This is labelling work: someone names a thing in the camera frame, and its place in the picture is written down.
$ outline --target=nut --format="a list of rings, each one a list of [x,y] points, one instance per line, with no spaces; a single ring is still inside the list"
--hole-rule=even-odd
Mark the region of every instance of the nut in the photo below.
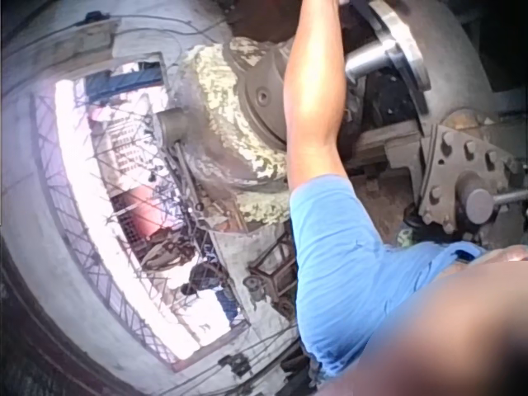
[[[455,231],[455,226],[450,222],[449,216],[446,216],[443,223],[444,232],[451,235]]]
[[[486,153],[486,159],[489,161],[489,163],[496,163],[497,162],[497,152],[496,151],[488,151]]]
[[[477,151],[477,145],[475,144],[475,142],[473,140],[470,140],[469,142],[466,142],[464,147],[465,147],[465,152],[468,155],[473,155],[473,154],[475,154],[475,151]]]
[[[453,132],[451,131],[445,132],[442,135],[442,142],[444,142],[446,146],[451,146],[453,144],[454,139],[455,139],[455,136],[453,135]]]
[[[431,213],[430,212],[426,212],[423,216],[422,216],[422,220],[425,224],[429,225],[430,223],[432,223],[432,216],[431,216]]]
[[[442,197],[442,190],[439,186],[434,186],[431,189],[431,197],[435,200],[439,200]]]

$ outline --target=sleeve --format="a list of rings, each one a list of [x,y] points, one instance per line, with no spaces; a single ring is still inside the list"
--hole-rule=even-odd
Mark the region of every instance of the sleeve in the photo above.
[[[308,352],[325,370],[339,371],[354,344],[368,333],[356,329],[373,318],[358,318],[353,306],[368,304],[385,248],[350,181],[317,177],[290,198],[299,285],[297,319]],[[360,309],[359,315],[369,314]]]

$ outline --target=red object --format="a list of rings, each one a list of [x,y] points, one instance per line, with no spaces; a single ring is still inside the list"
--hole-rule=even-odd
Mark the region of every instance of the red object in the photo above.
[[[127,207],[137,205],[130,211],[132,222],[141,238],[158,231],[163,225],[164,213],[152,200],[153,190],[149,186],[139,186],[121,194]]]

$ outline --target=steel pipe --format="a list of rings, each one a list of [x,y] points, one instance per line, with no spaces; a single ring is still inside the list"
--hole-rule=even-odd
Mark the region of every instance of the steel pipe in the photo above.
[[[375,41],[350,52],[345,58],[346,77],[356,83],[359,78],[390,66],[392,63],[387,51],[395,46],[394,40],[386,40],[384,43]]]
[[[505,192],[503,194],[494,196],[493,200],[495,205],[506,205],[519,202],[521,200],[528,200],[528,190]]]

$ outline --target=blue t-shirt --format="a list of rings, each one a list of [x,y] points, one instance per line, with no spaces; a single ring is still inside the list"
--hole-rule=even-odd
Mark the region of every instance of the blue t-shirt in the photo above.
[[[407,248],[383,244],[344,177],[308,181],[290,198],[299,285],[297,323],[306,350],[336,376],[359,357],[387,315],[472,243]]]

